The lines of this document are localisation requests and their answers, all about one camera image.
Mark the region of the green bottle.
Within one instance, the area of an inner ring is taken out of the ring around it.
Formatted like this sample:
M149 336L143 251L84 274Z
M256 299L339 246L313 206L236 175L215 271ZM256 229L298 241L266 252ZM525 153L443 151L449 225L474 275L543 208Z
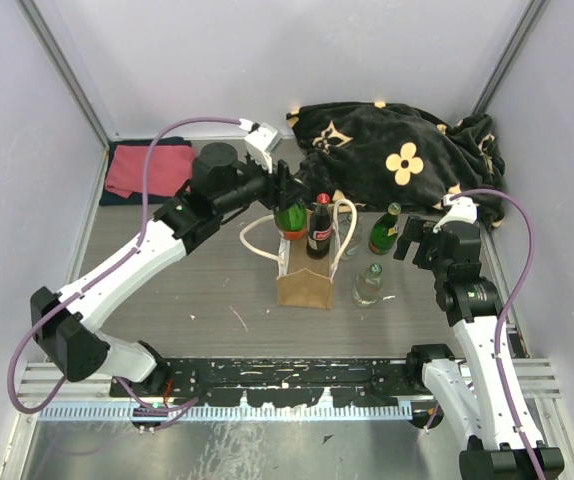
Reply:
M302 200L274 212L274 223L282 238L297 241L307 232L307 208Z
M400 214L401 206L393 202L374 224L368 243L370 250L374 254L385 255L395 245L398 238L398 218Z

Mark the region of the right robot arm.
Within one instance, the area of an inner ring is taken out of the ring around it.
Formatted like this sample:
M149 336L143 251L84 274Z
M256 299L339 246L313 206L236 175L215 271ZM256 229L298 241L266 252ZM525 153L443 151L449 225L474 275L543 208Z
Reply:
M506 326L500 321L496 286L481 274L481 238L474 223L440 223L410 217L394 259L412 244L412 260L434 276L436 302L464 354L465 380L444 344L414 345L405 379L419 394L431 392L461 443L458 464L464 479L556 479L565 463L561 450L546 444L525 403L514 368Z

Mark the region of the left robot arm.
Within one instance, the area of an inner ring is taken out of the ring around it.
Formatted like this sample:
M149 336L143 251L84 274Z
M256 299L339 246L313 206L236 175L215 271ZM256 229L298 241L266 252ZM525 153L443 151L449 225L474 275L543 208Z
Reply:
M240 161L227 143L208 144L194 160L190 179L146 218L143 232L86 276L57 292L42 287L31 296L36 343L69 382L102 373L130 381L145 396L158 395L170 376L166 360L145 342L102 333L102 325L148 280L252 203L285 210L305 191L283 160L268 167L252 156Z

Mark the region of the brown canvas bag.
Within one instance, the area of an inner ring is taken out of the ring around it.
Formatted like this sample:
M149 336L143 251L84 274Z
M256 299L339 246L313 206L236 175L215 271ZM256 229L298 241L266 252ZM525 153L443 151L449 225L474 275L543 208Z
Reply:
M352 215L349 230L344 238L338 231L339 214L348 209ZM323 259L312 259L306 253L307 235L298 239L287 239L281 235L277 253L261 250L250 243L246 236L255 227L274 222L272 214L261 217L244 227L239 239L252 253L274 261L278 267L277 304L282 306L332 309L334 279L337 269L353 236L358 220L355 204L348 199L336 201L332 209L332 252Z

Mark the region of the cola glass bottle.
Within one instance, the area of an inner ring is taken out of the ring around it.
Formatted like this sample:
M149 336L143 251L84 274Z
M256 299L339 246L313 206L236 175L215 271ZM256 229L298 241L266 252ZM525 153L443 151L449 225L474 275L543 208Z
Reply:
M309 219L306 251L312 259L322 259L330 250L332 220L329 204L330 196L327 193L320 193Z

